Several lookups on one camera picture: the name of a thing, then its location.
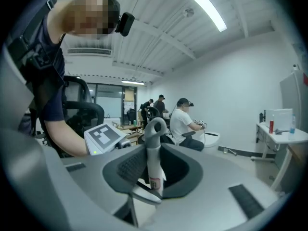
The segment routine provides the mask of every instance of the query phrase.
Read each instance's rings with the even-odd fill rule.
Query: standing person
[[[168,110],[165,108],[165,103],[163,102],[165,100],[163,95],[159,95],[158,100],[154,103],[154,108],[158,109],[159,116],[163,117],[163,113],[168,113]]]
[[[145,129],[146,125],[148,125],[148,118],[146,117],[146,114],[148,112],[148,108],[149,106],[151,106],[151,104],[153,103],[153,99],[150,99],[148,102],[145,102],[143,105],[142,105],[142,108],[141,108],[141,116],[143,118],[143,129]]]
[[[66,0],[58,1],[43,18],[30,41],[40,40],[46,53],[53,59],[54,68],[64,77],[64,57],[60,48],[65,34],[100,39],[114,31],[120,15],[116,0]],[[47,102],[40,114],[44,131],[51,143],[72,156],[85,156],[88,151],[85,141],[65,122],[62,111],[62,88]],[[31,120],[23,119],[20,131],[30,135]]]
[[[202,151],[204,144],[201,141],[194,140],[192,136],[183,137],[182,134],[188,133],[188,128],[194,131],[204,129],[203,126],[197,125],[187,114],[189,112],[189,101],[181,98],[177,102],[177,109],[172,113],[170,120],[170,130],[177,141],[178,145],[184,146],[196,151]]]

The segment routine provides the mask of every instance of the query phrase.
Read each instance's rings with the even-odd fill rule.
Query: man in dark shirt
[[[163,95],[159,95],[158,100],[154,103],[154,108],[158,109],[159,116],[163,117],[163,113],[168,113],[168,110],[165,109],[165,103]]]
[[[41,41],[49,57],[54,59],[55,69],[64,77],[64,57],[59,49],[62,35],[99,39],[116,28],[119,10],[115,0],[58,1],[38,26],[31,42],[36,39]],[[73,156],[88,154],[84,139],[64,121],[62,88],[45,105],[40,121],[46,127],[52,141],[62,150]],[[21,124],[19,128],[29,134],[29,126]]]
[[[145,102],[142,105],[141,116],[143,118],[143,129],[145,129],[146,125],[148,125],[148,118],[146,117],[146,114],[148,112],[148,108],[147,107],[151,106],[152,103],[153,103],[153,99],[150,99],[148,102]]]

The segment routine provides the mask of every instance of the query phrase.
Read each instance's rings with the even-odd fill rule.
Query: table leg
[[[285,158],[284,158],[284,161],[282,163],[282,166],[278,172],[278,175],[275,179],[275,181],[273,182],[273,184],[271,185],[271,189],[272,190],[276,190],[276,188],[278,187],[279,183],[281,182],[285,172],[287,171],[288,169],[288,166],[290,164],[290,161],[291,161],[291,158],[292,158],[292,154],[290,152],[290,150],[287,148],[287,154],[285,155]]]
[[[266,158],[266,154],[268,153],[268,146],[266,145],[266,139],[267,139],[267,135],[264,135],[264,149],[263,149],[263,154],[262,157],[257,157],[257,156],[252,156],[251,160],[252,161],[265,161],[265,162],[274,162],[275,159],[274,158]]]

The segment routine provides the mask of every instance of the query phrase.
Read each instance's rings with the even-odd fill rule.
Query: fluorescent light
[[[215,23],[220,32],[227,29],[226,24],[224,23],[220,14],[218,13],[214,5],[210,2],[210,0],[195,0],[195,1],[201,6],[201,8],[204,9],[204,11],[212,19],[212,21]]]
[[[144,83],[141,83],[141,82],[126,81],[126,80],[122,80],[122,83],[142,85],[142,86],[144,85]]]

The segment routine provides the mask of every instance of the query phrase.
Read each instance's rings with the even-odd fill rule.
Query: smoke detector
[[[187,9],[183,10],[182,13],[183,13],[184,17],[186,17],[186,18],[190,18],[194,15],[194,11],[193,11],[192,8],[187,8]]]

